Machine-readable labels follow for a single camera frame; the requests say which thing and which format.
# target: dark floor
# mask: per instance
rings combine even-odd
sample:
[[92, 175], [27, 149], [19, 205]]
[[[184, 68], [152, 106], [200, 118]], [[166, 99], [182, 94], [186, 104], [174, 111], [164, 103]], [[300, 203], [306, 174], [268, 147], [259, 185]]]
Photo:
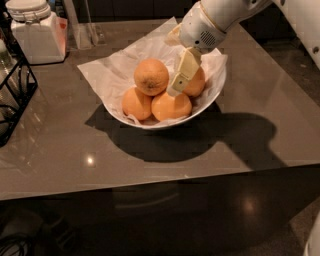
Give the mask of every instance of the dark floor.
[[[320, 71], [297, 46], [289, 40], [263, 44], [320, 106]], [[302, 256], [320, 212], [319, 171], [285, 168], [25, 200], [11, 205], [5, 231], [40, 232], [36, 256]], [[61, 252], [55, 244], [63, 244], [64, 230], [57, 230], [55, 240], [30, 213], [43, 209], [42, 203], [74, 228], [72, 251]]]

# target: black wire rack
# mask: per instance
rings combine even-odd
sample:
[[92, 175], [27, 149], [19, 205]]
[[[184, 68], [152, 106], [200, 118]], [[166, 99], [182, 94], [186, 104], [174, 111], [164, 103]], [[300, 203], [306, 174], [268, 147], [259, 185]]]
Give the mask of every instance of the black wire rack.
[[7, 144], [37, 87], [28, 61], [20, 58], [0, 85], [0, 147]]

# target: gray table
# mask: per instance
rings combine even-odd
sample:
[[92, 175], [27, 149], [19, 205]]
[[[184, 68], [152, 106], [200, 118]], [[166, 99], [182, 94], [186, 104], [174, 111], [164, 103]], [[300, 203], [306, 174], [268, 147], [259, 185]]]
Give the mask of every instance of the gray table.
[[77, 65], [163, 22], [101, 24], [108, 45], [32, 67], [39, 89], [0, 149], [1, 200], [320, 162], [319, 107], [241, 26], [220, 47], [228, 78], [206, 112], [158, 132], [112, 119]]

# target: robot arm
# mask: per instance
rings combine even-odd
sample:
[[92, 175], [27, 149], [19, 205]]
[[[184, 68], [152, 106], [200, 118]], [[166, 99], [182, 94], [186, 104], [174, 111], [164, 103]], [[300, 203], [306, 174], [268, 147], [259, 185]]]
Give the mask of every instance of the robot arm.
[[272, 2], [284, 13], [320, 68], [319, 1], [201, 0], [168, 34], [168, 44], [181, 44], [185, 47], [179, 56], [175, 75], [167, 89], [168, 93], [172, 96], [181, 93], [201, 65], [201, 55], [215, 49], [235, 24], [254, 16]]

